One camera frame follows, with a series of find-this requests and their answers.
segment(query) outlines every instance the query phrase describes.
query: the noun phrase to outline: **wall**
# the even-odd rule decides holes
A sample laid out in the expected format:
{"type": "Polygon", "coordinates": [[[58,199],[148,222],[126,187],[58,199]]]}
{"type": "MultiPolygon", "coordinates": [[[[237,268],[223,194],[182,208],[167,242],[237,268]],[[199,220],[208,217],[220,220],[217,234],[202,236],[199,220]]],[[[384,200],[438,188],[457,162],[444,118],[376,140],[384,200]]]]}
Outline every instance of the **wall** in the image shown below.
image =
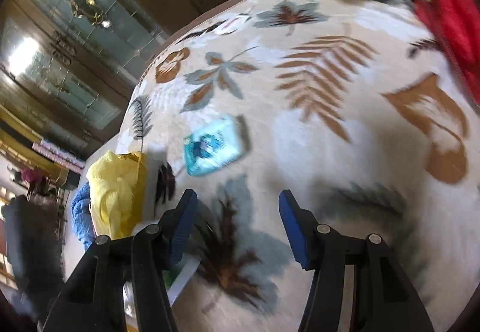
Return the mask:
{"type": "Polygon", "coordinates": [[[11,165],[11,163],[3,156],[0,156],[0,187],[5,187],[16,195],[26,194],[26,190],[22,186],[10,180],[10,173],[7,170],[8,165],[11,165]]]}

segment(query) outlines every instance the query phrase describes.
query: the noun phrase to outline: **fern leaf print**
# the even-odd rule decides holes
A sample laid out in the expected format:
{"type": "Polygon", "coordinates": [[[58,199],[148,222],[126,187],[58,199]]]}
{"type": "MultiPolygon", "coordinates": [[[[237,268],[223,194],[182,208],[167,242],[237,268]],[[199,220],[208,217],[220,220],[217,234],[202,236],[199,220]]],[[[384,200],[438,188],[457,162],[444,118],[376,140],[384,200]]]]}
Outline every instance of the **fern leaf print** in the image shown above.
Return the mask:
{"type": "Polygon", "coordinates": [[[152,129],[150,119],[152,112],[150,109],[150,99],[147,95],[141,95],[136,97],[131,105],[130,109],[133,110],[133,139],[140,140],[142,146],[140,152],[143,152],[143,139],[147,136],[148,132],[152,129]]]}
{"type": "Polygon", "coordinates": [[[326,126],[346,142],[350,138],[339,114],[346,83],[358,74],[356,65],[368,66],[375,49],[348,36],[323,36],[293,48],[276,68],[295,69],[277,76],[281,83],[275,90],[289,90],[291,109],[302,110],[302,121],[318,116],[326,126]]]}

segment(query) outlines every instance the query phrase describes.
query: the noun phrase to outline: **blue plastic package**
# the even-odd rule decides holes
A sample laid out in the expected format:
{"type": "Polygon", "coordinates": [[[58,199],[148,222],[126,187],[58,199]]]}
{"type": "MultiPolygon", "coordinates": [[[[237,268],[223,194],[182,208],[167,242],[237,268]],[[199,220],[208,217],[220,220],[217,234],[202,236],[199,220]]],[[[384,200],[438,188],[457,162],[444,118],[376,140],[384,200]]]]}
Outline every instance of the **blue plastic package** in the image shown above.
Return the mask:
{"type": "Polygon", "coordinates": [[[237,160],[244,144],[237,120],[230,114],[211,122],[183,139],[188,175],[201,176],[237,160]]]}

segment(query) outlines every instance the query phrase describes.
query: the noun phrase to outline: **blue towel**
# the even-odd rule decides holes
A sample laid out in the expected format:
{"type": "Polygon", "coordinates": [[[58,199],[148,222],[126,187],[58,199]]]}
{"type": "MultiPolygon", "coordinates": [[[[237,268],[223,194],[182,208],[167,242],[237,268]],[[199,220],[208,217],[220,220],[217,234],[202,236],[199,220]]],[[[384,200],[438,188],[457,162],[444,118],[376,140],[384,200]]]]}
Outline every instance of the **blue towel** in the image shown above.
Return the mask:
{"type": "Polygon", "coordinates": [[[71,201],[71,216],[73,218],[73,233],[78,240],[83,243],[85,251],[95,241],[93,231],[92,216],[89,210],[90,205],[90,185],[88,182],[80,187],[71,201]]]}

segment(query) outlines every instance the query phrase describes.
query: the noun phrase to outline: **bed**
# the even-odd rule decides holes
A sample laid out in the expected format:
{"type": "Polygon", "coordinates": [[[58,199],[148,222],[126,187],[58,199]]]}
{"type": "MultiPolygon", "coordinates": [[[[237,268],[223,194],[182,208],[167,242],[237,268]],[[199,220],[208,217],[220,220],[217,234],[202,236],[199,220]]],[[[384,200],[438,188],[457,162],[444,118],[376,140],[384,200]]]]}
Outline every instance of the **bed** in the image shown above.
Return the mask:
{"type": "MultiPolygon", "coordinates": [[[[285,188],[344,235],[380,234],[435,330],[452,326],[479,284],[480,121],[445,56],[418,46],[431,39],[402,1],[232,0],[169,40],[131,97],[152,113],[147,133],[136,134],[130,106],[117,153],[162,152],[177,182],[168,207],[192,188],[215,222],[230,201],[237,253],[259,259],[244,272],[261,297],[195,277],[173,307],[179,330],[298,328],[313,273],[288,245],[285,188]],[[212,29],[240,13],[251,18],[233,33],[212,29]],[[225,113],[248,152],[188,176],[183,138],[225,113]]],[[[342,314],[340,330],[349,323],[342,314]]]]}

